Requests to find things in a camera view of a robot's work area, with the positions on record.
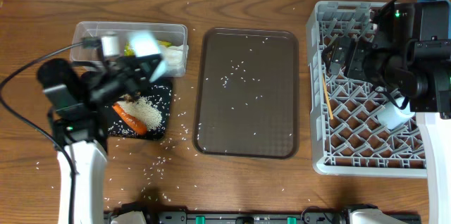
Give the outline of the yellow green snack wrapper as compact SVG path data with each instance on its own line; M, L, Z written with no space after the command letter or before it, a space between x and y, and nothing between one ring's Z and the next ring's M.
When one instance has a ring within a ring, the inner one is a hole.
M124 56L148 56L154 54L160 54L161 50L159 48L160 45L164 46L172 46L170 42L166 41L157 41L157 46L155 44L151 44L150 47L147 45L139 45L137 48L130 42L127 42L124 47Z

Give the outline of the light blue rice bowl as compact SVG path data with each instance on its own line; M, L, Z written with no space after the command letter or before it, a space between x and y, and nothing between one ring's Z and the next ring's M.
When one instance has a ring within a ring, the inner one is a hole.
M167 62L163 58L157 39L149 30L140 30L128 33L128 40L135 56L141 62L146 62L151 68L149 81L155 82L167 70Z

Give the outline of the orange carrot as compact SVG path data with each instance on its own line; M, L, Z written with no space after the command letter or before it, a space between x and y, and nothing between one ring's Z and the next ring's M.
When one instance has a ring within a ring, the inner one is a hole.
M147 133L147 126L136 117L126 113L119 104L114 104L112 108L121 117L121 119L138 135L145 135Z

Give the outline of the light blue cup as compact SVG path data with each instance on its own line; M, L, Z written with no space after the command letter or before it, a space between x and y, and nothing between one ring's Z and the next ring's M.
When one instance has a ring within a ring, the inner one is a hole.
M378 122L386 126L389 130L406 123L414 116L415 112L410 110L409 104L404 109L399 109L391 102L385 103L383 108L376 114Z

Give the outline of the white napkin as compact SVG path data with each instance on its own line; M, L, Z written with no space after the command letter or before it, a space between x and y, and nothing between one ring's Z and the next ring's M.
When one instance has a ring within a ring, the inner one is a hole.
M184 46L159 46L164 60L170 69L178 69L184 63Z

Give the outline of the brown food scrap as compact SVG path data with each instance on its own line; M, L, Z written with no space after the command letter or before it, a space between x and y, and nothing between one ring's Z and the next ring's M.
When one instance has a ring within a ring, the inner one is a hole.
M121 101L125 101L126 103L133 103L136 102L140 98L139 95L130 95L130 94L124 94L120 97Z

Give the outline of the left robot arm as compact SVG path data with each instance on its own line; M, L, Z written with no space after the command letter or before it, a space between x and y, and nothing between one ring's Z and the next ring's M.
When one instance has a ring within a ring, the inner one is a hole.
M61 172L60 223L103 223L108 138L102 108L124 94L144 91L156 78L160 56L120 57L103 72L82 79L72 63L51 59L37 72L51 102L47 118Z

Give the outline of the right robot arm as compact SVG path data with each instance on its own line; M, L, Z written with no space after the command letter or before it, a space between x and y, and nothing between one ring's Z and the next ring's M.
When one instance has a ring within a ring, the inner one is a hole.
M327 71L368 82L416 114L427 164L430 223L450 222L450 2L391 1L374 16L371 41L338 37L321 53Z

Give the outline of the grey dishwasher rack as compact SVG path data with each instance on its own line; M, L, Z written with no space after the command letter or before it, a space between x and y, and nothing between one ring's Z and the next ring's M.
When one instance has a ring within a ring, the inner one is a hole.
M321 52L337 37L372 41L370 15L378 2L319 1L307 24L307 64L311 81L310 132L314 170L321 175L425 178L426 158L414 118L389 130L376 114L388 100L371 84L330 75ZM333 110L329 120L324 74Z

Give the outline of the pile of white rice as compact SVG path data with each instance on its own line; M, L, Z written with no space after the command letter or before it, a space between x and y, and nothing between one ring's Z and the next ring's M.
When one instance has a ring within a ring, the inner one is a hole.
M126 103L125 101L118 101L123 110L136 117L147 126L147 130L156 130L162 122L161 112L158 106L152 103L150 97L140 97L136 102Z

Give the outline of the wooden chopstick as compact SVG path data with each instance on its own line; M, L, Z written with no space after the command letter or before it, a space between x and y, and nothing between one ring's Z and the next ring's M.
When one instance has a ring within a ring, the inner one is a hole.
M322 76L323 93L324 93L326 105L327 105L327 108L328 108L329 120L333 120L334 119L334 117L333 117L333 110L332 110L331 104L330 104L330 97L328 95L326 79L325 79L324 74L322 74L321 76Z

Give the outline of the black plastic tray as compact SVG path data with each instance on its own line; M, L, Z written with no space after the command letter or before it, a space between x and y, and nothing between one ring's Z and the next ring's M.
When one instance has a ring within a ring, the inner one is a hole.
M130 137L146 140L159 140L165 135L173 96L173 83L170 77L159 78L146 90L134 97L123 95L116 102L129 116L143 123L147 128L145 135L139 135L114 110L112 105L101 108L106 118L109 136Z

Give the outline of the clear plastic bin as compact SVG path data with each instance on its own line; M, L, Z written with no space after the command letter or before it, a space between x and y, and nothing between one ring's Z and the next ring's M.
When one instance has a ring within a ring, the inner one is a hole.
M124 47L128 40L128 33L140 30L149 30L157 40L170 42L172 46L184 46L184 63L178 69L170 69L167 64L166 77L182 77L186 72L187 28L181 24L168 23L132 23L132 22L106 22L82 21L76 25L73 42L79 42L83 37L97 37L107 32L115 32L119 37L120 55L124 56Z

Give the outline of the brown serving tray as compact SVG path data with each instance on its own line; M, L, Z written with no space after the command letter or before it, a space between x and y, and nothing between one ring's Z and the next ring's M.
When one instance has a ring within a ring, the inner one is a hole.
M299 149L299 45L281 30L204 36L193 145L203 154L287 159Z

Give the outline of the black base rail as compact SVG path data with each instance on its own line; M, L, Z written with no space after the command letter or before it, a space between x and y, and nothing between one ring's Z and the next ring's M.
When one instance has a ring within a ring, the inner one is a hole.
M144 213L145 223L155 224L326 224L335 214L306 212L301 214L262 213L186 213L169 211Z

